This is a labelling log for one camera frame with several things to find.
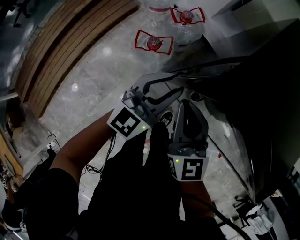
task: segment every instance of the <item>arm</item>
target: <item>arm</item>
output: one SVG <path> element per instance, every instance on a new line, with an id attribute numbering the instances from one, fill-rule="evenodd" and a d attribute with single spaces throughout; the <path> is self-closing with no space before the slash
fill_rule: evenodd
<path id="1" fill-rule="evenodd" d="M 192 194 L 203 201 L 212 204 L 210 195 L 202 181 L 199 182 L 181 182 L 180 188 L 182 192 L 182 203 L 187 221 L 199 220 L 203 217 L 214 217 L 213 212 L 202 203 L 185 197 L 184 194 Z"/>
<path id="2" fill-rule="evenodd" d="M 79 183 L 83 168 L 114 133 L 106 123 L 111 113 L 112 110 L 71 138 L 59 151 L 50 168 L 65 170 Z"/>

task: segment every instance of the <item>sneaker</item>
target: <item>sneaker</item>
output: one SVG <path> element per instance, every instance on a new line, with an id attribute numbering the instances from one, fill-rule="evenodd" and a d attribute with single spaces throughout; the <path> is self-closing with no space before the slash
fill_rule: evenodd
<path id="1" fill-rule="evenodd" d="M 165 126 L 167 127 L 172 122 L 172 119 L 173 119 L 173 113 L 170 110 L 168 110 L 163 113 L 163 115 L 159 119 L 159 122 L 164 123 Z"/>

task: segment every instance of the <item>floor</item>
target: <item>floor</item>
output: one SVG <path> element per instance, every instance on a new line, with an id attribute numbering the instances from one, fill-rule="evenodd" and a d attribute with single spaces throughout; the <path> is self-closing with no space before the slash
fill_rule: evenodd
<path id="1" fill-rule="evenodd" d="M 18 149 L 22 148 L 23 156 L 47 137 L 47 130 L 55 134 L 58 143 L 63 146 L 79 131 L 113 109 L 124 91 L 130 88 L 140 76 L 160 70 L 166 59 L 154 58 L 145 61 L 143 52 L 134 49 L 137 31 L 150 29 L 151 24 L 153 22 L 148 21 L 147 15 L 141 9 L 113 28 L 85 54 L 61 84 L 39 122 L 27 121 L 23 132 L 19 134 L 19 139 L 31 139 L 26 142 L 27 146 L 20 146 L 24 141 L 19 141 Z M 154 97 L 162 96 L 168 91 L 169 87 L 165 83 L 159 83 L 150 89 Z M 188 99 L 189 94 L 190 91 L 185 90 L 181 99 Z M 209 134 L 218 135 L 219 129 L 216 129 L 215 124 L 220 123 L 210 115 L 204 102 L 196 105 L 208 120 Z M 169 109 L 175 112 L 177 107 L 178 101 L 174 102 Z M 230 136 L 232 132 L 228 130 L 226 134 Z M 118 136 L 111 156 L 121 149 L 123 143 L 124 140 Z M 97 168 L 102 166 L 108 144 L 109 142 L 92 159 L 90 162 L 92 166 Z M 222 140 L 217 141 L 217 144 L 222 144 Z M 234 158 L 236 149 L 227 149 L 227 152 Z M 210 161 L 204 178 L 206 188 L 217 208 L 227 217 L 234 216 L 235 210 L 232 207 L 235 202 L 234 197 L 245 194 L 245 190 L 225 159 L 219 156 L 218 149 L 211 141 L 209 141 L 207 156 L 210 157 Z M 97 174 L 87 173 L 81 177 L 79 212 L 87 208 L 98 181 Z M 182 207 L 180 217 L 184 219 Z"/>

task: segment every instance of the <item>wall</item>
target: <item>wall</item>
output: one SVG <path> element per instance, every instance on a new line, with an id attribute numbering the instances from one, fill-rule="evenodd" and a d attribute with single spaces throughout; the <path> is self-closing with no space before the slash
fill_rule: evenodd
<path id="1" fill-rule="evenodd" d="M 233 16 L 232 11 L 226 11 L 224 13 L 215 15 L 211 18 L 212 21 L 218 25 L 219 31 L 225 38 L 228 38 L 234 34 L 244 31 L 243 27 Z"/>
<path id="2" fill-rule="evenodd" d="M 253 0 L 232 13 L 243 29 L 300 17 L 298 0 Z"/>

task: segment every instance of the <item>wire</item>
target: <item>wire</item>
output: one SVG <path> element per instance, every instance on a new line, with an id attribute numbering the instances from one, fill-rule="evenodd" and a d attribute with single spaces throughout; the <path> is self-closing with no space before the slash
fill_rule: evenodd
<path id="1" fill-rule="evenodd" d="M 85 170 L 85 172 L 83 174 L 81 174 L 81 176 L 84 175 L 84 174 L 86 174 L 86 169 L 84 168 L 84 170 Z"/>
<path id="2" fill-rule="evenodd" d="M 101 178 L 102 178 L 102 172 L 101 172 L 99 169 L 97 169 L 97 168 L 91 166 L 90 164 L 87 164 L 87 165 L 86 165 L 86 170 L 87 170 L 89 173 L 91 173 L 91 174 L 97 174 L 97 173 L 99 173 L 99 174 L 100 174 L 100 181 L 101 181 Z"/>
<path id="3" fill-rule="evenodd" d="M 86 167 L 85 167 L 85 172 L 84 172 L 83 174 L 81 174 L 81 176 L 84 175 L 84 174 L 86 174 L 86 172 L 89 172 L 89 173 L 91 173 L 91 174 L 97 174 L 97 173 L 99 173 L 99 174 L 100 174 L 100 181 L 102 180 L 102 176 L 103 176 L 102 171 L 103 171 L 103 169 L 104 169 L 104 166 L 105 166 L 106 161 L 107 161 L 108 158 L 109 158 L 109 155 L 111 154 L 111 152 L 112 152 L 112 150 L 113 150 L 113 148 L 114 148 L 114 146 L 115 146 L 115 143 L 116 143 L 116 134 L 114 134 L 114 135 L 110 138 L 110 141 L 111 141 L 111 143 L 110 143 L 110 145 L 109 145 L 109 149 L 108 149 L 108 151 L 107 151 L 107 155 L 106 155 L 104 164 L 103 164 L 103 166 L 101 167 L 101 169 L 99 170 L 99 169 L 97 169 L 96 167 L 93 167 L 92 165 L 87 164 Z"/>
<path id="4" fill-rule="evenodd" d="M 105 163 L 107 162 L 107 160 L 108 160 L 108 158 L 109 158 L 109 155 L 111 154 L 111 152 L 112 152 L 112 150 L 113 150 L 113 148 L 114 148 L 114 145 L 115 145 L 115 143 L 116 143 L 116 134 L 114 134 L 114 135 L 110 138 L 110 140 L 111 140 L 111 144 L 109 145 L 109 149 L 108 149 L 108 152 L 107 152 L 105 161 L 104 161 L 104 163 L 103 163 L 103 166 L 102 166 L 102 168 L 101 168 L 101 171 L 103 171 L 104 166 L 105 166 Z"/>
<path id="5" fill-rule="evenodd" d="M 58 141 L 56 140 L 56 138 L 55 138 L 54 140 L 57 142 L 57 145 L 58 145 L 59 148 L 61 149 L 60 144 L 58 143 Z"/>
<path id="6" fill-rule="evenodd" d="M 245 240 L 251 240 L 251 238 L 246 234 L 242 229 L 240 229 L 236 224 L 231 222 L 228 218 L 226 218 L 222 213 L 220 213 L 216 208 L 214 208 L 209 203 L 203 201 L 201 198 L 198 198 L 192 194 L 182 194 L 181 196 L 192 198 L 198 202 L 201 202 L 203 205 L 208 207 L 213 213 L 215 213 L 225 224 L 230 226 L 232 229 L 234 229 L 241 237 L 243 237 Z"/>

